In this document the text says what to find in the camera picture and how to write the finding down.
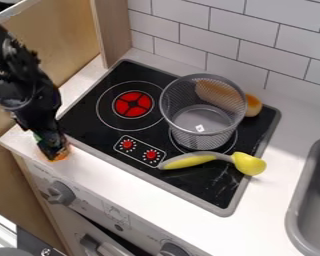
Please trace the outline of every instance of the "wooden panel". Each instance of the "wooden panel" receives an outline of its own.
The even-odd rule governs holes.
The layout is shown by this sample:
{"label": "wooden panel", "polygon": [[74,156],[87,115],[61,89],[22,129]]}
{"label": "wooden panel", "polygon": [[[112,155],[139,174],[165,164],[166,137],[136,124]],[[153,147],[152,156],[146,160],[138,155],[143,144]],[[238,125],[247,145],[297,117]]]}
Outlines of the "wooden panel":
{"label": "wooden panel", "polygon": [[61,85],[99,54],[90,0],[42,0],[2,24]]}
{"label": "wooden panel", "polygon": [[[3,25],[29,49],[61,85],[99,53],[90,0],[42,0]],[[0,109],[0,136],[12,126]],[[62,243],[9,151],[0,146],[0,214],[63,250]]]}
{"label": "wooden panel", "polygon": [[131,48],[127,0],[91,0],[103,64],[111,67]]}
{"label": "wooden panel", "polygon": [[[0,109],[0,135],[11,125]],[[0,146],[0,214],[63,250],[50,222],[9,151]]]}

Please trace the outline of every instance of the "gray sink basin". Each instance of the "gray sink basin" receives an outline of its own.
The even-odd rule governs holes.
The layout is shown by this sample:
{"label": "gray sink basin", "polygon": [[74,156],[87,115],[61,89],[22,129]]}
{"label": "gray sink basin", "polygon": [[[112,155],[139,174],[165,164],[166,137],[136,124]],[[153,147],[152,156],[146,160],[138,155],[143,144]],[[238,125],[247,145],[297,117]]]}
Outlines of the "gray sink basin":
{"label": "gray sink basin", "polygon": [[299,251],[307,256],[320,256],[320,140],[311,148],[285,225]]}

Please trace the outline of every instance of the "tile backsplash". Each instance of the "tile backsplash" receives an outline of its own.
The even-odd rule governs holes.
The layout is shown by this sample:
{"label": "tile backsplash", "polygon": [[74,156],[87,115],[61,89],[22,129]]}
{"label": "tile backsplash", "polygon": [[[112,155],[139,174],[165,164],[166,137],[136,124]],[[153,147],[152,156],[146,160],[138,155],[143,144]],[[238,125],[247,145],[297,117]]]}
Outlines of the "tile backsplash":
{"label": "tile backsplash", "polygon": [[320,0],[128,0],[133,46],[320,105]]}

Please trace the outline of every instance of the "metal colander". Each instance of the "metal colander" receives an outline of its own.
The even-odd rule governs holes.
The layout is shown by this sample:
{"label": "metal colander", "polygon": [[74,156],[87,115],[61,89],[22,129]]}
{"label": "metal colander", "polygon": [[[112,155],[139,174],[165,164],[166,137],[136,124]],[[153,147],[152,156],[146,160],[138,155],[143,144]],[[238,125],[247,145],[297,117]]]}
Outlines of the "metal colander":
{"label": "metal colander", "polygon": [[160,111],[180,145],[211,150],[229,140],[247,111],[247,100],[233,82],[195,74],[179,78],[164,89]]}

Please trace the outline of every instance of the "yellow spoon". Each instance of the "yellow spoon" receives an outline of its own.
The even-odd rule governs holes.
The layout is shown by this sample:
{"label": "yellow spoon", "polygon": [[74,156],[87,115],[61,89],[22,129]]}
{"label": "yellow spoon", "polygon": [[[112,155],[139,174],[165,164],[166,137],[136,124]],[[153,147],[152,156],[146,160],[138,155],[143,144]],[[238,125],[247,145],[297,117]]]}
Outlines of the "yellow spoon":
{"label": "yellow spoon", "polygon": [[249,176],[258,175],[262,173],[267,167],[266,162],[262,159],[250,156],[242,152],[235,152],[231,156],[229,156],[217,152],[199,151],[168,159],[160,163],[158,165],[158,168],[160,170],[182,169],[207,163],[213,160],[222,160],[233,163],[236,166],[237,170]]}

